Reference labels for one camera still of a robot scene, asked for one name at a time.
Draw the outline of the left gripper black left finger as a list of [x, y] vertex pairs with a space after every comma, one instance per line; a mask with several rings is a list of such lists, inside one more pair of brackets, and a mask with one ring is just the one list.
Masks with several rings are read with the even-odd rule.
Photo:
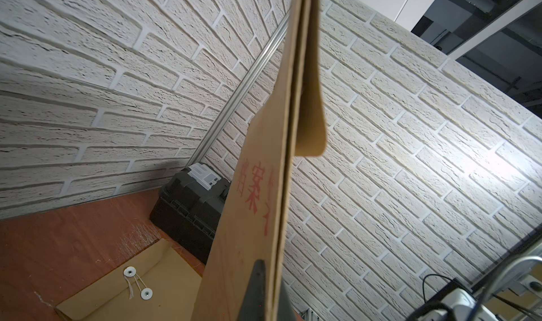
[[265, 261], [257, 260], [254, 263], [244, 300], [239, 309], [238, 321], [265, 320], [265, 290]]

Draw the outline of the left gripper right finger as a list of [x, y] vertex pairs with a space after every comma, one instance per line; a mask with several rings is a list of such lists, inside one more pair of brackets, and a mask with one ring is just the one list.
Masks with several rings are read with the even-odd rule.
[[280, 287], [276, 321], [296, 321], [296, 312], [284, 284]]

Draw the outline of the brown kraft file bag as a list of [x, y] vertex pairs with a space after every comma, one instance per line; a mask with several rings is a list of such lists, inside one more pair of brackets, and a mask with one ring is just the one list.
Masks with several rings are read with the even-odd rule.
[[200, 275], [161, 239], [55, 307], [63, 320], [190, 320]]

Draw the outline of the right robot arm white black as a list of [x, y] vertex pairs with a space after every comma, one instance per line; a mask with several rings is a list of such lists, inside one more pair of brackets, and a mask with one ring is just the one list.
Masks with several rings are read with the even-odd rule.
[[[439, 277], [448, 283], [430, 299], [426, 296], [426, 280]], [[414, 310], [406, 320], [467, 320], [477, 301], [458, 279], [451, 279], [441, 274], [431, 273], [422, 279], [422, 297], [424, 304]]]

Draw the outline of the black plastic toolbox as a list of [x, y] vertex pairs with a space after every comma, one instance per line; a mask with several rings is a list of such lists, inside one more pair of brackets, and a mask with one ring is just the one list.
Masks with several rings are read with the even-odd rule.
[[207, 164], [194, 163], [160, 189], [150, 220], [206, 264], [230, 186]]

